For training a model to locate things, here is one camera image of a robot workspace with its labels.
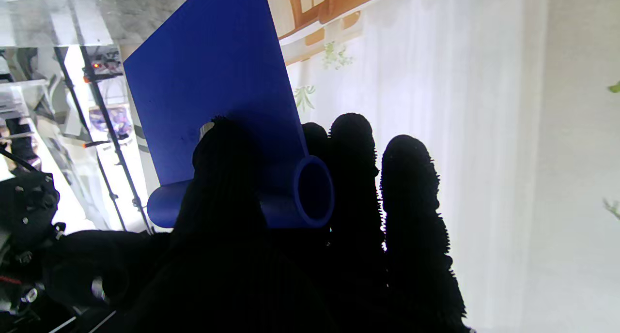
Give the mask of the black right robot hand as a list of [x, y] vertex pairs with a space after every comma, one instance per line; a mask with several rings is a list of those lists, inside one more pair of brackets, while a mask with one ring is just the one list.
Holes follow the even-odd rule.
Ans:
[[42, 282], [65, 306], [170, 310], [180, 303], [161, 277], [171, 238], [170, 232], [74, 232], [44, 251]]

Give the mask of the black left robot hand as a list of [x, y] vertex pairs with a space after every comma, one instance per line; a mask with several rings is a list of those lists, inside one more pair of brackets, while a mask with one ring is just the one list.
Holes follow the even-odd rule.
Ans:
[[302, 126], [331, 170], [327, 227], [276, 231], [255, 149], [225, 117], [204, 125], [168, 248], [123, 333], [469, 333], [426, 146], [395, 136], [376, 167], [369, 121]]

